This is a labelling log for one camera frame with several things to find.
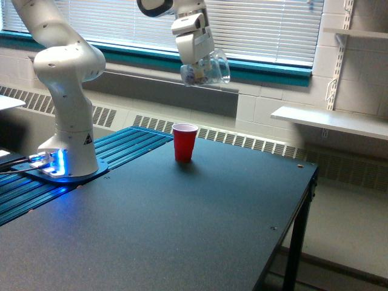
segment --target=window blinds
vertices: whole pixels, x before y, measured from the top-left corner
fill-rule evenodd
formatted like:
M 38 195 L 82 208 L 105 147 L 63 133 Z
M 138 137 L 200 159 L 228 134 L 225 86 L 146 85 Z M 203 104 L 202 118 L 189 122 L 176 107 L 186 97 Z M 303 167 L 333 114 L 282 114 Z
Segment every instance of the window blinds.
M 229 58 L 311 67 L 324 0 L 208 0 L 217 47 Z M 148 18 L 135 0 L 56 0 L 85 39 L 176 52 L 174 16 Z M 11 0 L 2 0 L 3 29 L 26 32 Z

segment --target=warning label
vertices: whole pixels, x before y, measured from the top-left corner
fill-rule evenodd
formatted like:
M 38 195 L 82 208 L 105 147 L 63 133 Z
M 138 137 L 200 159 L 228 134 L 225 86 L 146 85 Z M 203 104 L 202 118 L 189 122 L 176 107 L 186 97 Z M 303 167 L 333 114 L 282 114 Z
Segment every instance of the warning label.
M 86 137 L 86 140 L 84 142 L 84 146 L 86 146 L 87 144 L 91 144 L 93 142 L 92 140 L 92 137 L 90 136 L 90 134 L 88 133 L 87 137 Z

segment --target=heating vent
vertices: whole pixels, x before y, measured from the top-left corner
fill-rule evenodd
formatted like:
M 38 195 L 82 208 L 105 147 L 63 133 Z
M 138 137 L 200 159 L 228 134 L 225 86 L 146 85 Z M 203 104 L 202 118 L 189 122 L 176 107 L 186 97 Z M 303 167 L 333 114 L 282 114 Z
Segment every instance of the heating vent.
M 51 96 L 38 93 L 0 87 L 0 95 L 19 99 L 25 102 L 26 109 L 55 115 L 54 103 Z M 117 111 L 114 109 L 93 106 L 93 124 L 110 128 Z
M 172 133 L 173 122 L 137 115 L 133 125 Z M 268 152 L 286 158 L 317 163 L 321 177 L 388 192 L 388 167 L 374 164 L 373 162 L 359 161 L 357 159 L 344 158 L 343 156 L 299 149 L 283 142 L 209 127 L 200 126 L 198 137 L 260 152 Z

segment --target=red solo cup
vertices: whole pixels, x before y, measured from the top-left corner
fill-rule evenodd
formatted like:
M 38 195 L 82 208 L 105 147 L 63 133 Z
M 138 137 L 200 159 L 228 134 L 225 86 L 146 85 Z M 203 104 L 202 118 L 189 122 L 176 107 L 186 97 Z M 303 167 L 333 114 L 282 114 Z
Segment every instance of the red solo cup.
M 178 162 L 190 162 L 198 126 L 178 123 L 174 124 L 172 129 L 174 132 L 175 160 Z

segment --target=wall shelf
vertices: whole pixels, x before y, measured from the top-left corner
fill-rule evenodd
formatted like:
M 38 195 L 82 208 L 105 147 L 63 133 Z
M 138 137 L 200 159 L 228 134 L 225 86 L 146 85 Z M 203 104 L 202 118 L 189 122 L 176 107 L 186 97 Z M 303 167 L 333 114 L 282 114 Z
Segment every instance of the wall shelf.
M 25 103 L 21 100 L 0 95 L 0 110 L 15 108 L 24 105 Z
M 366 32 L 364 30 L 337 29 L 337 28 L 324 28 L 323 31 L 329 32 L 329 33 L 336 33 L 337 35 L 349 35 L 356 38 L 388 39 L 388 33 L 383 33 L 383 32 Z
M 273 112 L 271 117 L 297 124 L 388 140 L 388 120 L 357 113 L 287 105 Z

